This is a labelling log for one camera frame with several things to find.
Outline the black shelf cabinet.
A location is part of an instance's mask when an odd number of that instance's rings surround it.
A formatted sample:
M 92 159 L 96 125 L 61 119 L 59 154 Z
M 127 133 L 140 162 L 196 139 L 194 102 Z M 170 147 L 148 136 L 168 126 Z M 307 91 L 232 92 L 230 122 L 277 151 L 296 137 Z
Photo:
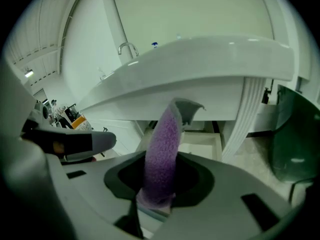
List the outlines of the black shelf cabinet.
M 75 105 L 67 107 L 64 112 L 71 122 L 74 122 L 78 118 L 79 113 L 77 112 Z

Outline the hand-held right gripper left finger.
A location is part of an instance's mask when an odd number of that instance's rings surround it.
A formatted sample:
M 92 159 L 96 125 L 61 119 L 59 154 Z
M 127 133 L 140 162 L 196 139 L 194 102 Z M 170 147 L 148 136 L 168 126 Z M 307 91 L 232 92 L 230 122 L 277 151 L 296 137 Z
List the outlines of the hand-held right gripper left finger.
M 54 190 L 67 214 L 75 240 L 141 240 L 135 198 L 116 197 L 106 186 L 105 174 L 118 165 L 139 159 L 143 152 L 115 158 L 62 165 L 47 154 Z

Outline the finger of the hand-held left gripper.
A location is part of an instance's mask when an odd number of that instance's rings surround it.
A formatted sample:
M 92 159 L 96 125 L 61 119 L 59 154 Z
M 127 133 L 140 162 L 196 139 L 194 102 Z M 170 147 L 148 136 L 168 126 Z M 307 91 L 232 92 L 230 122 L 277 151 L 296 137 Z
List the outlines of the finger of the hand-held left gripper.
M 75 130 L 67 128 L 36 128 L 22 134 L 22 138 L 40 146 L 62 162 L 78 162 L 112 149 L 116 135 L 112 132 Z

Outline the white drawer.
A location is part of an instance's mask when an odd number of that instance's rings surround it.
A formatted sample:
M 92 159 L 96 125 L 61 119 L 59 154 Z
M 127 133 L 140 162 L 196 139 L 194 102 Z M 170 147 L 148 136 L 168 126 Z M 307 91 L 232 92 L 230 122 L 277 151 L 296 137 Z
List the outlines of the white drawer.
M 221 162 L 221 136 L 219 133 L 184 132 L 178 151 Z

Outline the black tub faucet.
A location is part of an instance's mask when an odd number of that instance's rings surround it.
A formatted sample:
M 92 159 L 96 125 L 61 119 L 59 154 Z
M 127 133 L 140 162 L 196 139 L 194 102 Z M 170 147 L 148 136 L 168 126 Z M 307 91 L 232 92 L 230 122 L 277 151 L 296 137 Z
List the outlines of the black tub faucet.
M 264 89 L 264 93 L 263 93 L 263 96 L 262 96 L 262 103 L 263 104 L 268 104 L 269 103 L 269 95 L 272 93 L 272 88 L 268 88 L 266 87 Z

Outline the chrome faucet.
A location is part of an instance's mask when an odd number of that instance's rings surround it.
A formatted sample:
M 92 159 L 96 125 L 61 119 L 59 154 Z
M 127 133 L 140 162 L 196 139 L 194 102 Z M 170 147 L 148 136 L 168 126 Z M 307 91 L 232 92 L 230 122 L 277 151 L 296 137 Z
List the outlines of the chrome faucet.
M 118 55 L 121 55 L 122 54 L 122 51 L 123 49 L 127 47 L 127 50 L 128 50 L 128 54 L 130 55 L 131 58 L 133 57 L 139 57 L 140 56 L 140 53 L 138 51 L 138 48 L 131 42 L 123 42 L 119 45 L 118 49 L 117 49 L 117 54 Z

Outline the white vanity cabinet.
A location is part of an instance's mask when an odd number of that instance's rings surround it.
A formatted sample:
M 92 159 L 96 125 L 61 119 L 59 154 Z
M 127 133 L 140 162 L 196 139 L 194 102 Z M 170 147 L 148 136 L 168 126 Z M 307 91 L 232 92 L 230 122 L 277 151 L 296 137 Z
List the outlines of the white vanity cabinet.
M 197 121 L 224 121 L 222 160 L 245 140 L 268 79 L 291 81 L 294 52 L 275 40 L 239 35 L 177 40 L 109 74 L 79 102 L 90 120 L 157 121 L 170 101 L 204 106 Z

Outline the purple cloth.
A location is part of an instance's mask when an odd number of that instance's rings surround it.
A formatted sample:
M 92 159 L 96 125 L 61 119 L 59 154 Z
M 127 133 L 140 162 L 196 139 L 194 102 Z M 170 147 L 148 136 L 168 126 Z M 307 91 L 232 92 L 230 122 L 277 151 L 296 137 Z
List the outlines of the purple cloth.
M 144 157 L 143 186 L 136 200 L 147 209 L 162 209 L 175 198 L 176 158 L 181 135 L 205 107 L 185 98 L 174 98 L 158 120 Z

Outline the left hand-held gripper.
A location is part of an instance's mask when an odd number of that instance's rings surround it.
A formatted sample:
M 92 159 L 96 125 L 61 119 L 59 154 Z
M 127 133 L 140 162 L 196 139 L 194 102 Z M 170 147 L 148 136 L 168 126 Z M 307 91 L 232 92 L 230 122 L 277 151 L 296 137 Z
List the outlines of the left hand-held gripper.
M 29 120 L 36 104 L 31 92 L 11 69 L 0 60 L 0 144 L 19 138 L 36 123 Z

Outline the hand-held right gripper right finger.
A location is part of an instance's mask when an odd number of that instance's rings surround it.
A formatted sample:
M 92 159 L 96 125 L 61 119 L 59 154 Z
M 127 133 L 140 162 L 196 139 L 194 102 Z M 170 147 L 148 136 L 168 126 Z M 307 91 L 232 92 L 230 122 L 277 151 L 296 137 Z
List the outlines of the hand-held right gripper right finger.
M 171 214 L 151 240 L 288 240 L 300 208 L 238 167 L 180 152 Z

